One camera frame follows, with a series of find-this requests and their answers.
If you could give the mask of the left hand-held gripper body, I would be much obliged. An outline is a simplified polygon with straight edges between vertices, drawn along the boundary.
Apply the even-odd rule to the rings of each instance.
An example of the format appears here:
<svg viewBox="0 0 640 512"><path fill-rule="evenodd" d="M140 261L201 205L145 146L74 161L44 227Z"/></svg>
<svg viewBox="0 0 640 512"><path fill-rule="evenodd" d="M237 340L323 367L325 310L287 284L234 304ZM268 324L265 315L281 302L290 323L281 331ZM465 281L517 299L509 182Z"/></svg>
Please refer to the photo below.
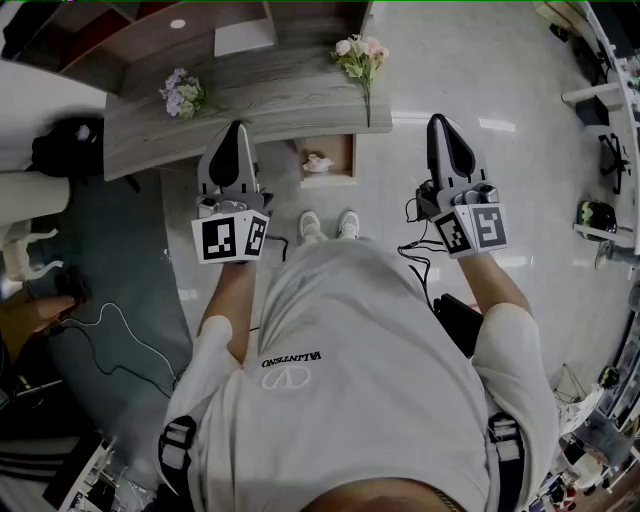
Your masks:
<svg viewBox="0 0 640 512"><path fill-rule="evenodd" d="M260 258L274 195L259 186L254 162L198 165L197 218L192 231L202 264Z"/></svg>

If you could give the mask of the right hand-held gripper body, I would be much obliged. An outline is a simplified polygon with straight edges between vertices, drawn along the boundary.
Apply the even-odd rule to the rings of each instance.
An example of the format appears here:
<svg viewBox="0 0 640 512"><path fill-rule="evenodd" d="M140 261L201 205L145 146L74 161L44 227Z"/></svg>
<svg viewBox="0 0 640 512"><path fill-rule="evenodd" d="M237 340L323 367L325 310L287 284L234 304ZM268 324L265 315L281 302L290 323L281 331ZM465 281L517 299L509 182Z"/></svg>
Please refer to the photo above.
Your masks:
<svg viewBox="0 0 640 512"><path fill-rule="evenodd" d="M508 229L497 188L484 170L456 182L451 176L416 190L417 218L434 225L452 259L508 246Z"/></svg>

